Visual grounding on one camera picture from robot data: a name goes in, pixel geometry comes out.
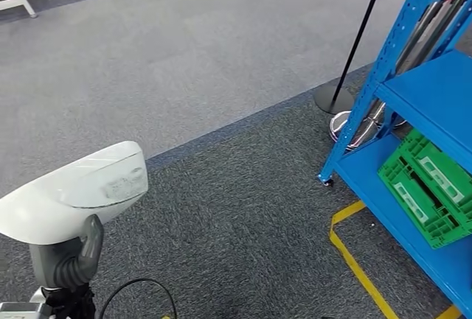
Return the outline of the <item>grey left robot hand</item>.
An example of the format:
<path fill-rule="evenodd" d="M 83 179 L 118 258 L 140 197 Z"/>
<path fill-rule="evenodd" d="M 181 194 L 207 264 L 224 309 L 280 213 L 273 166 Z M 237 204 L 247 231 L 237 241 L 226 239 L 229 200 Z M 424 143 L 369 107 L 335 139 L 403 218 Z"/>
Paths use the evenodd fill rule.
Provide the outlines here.
<path fill-rule="evenodd" d="M 29 250 L 39 285 L 74 290 L 94 277 L 103 238 L 103 224 L 93 214 L 85 221 L 80 236 L 52 245 L 29 245 Z"/>

